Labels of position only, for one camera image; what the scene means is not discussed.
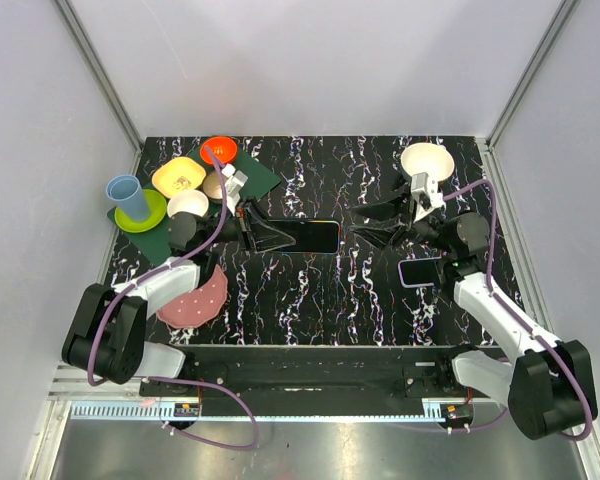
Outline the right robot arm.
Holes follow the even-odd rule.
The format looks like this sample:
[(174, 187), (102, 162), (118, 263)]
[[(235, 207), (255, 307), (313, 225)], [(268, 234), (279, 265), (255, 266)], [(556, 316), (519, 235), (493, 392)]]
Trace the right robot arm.
[(457, 347), (434, 371), (434, 384), (446, 396), (470, 388), (503, 405), (519, 431), (531, 440), (560, 434), (583, 441), (597, 417), (591, 357), (579, 341), (564, 342), (541, 327), (505, 295), (493, 279), (489, 221), (473, 210), (442, 219), (419, 219), (418, 202), (406, 193), (353, 208), (392, 227), (356, 226), (353, 231), (377, 248), (406, 240), (441, 251), (429, 259), (398, 264), (405, 289), (435, 287), (477, 320), (504, 353), (494, 360), (475, 347)]

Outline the black phone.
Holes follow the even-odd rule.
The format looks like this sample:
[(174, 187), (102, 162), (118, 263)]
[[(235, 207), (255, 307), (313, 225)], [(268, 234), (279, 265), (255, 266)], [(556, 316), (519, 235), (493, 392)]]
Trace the black phone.
[(277, 252), (335, 254), (339, 249), (341, 227), (337, 221), (274, 219), (272, 223), (295, 239), (294, 245), (279, 248)]

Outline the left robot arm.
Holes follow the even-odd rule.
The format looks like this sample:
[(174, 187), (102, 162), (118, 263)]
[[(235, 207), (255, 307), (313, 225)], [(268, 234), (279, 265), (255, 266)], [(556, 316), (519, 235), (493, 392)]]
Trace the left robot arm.
[(181, 351), (145, 339), (148, 318), (176, 302), (187, 306), (195, 293), (218, 288), (215, 243), (236, 242), (247, 251), (265, 253), (296, 245), (297, 237), (280, 219), (265, 216), (251, 200), (234, 213), (203, 218), (180, 211), (168, 223), (170, 256), (153, 270), (124, 283), (88, 286), (78, 304), (61, 358), (86, 372), (88, 382), (124, 384), (138, 375), (161, 376), (176, 396), (195, 386), (196, 372)]

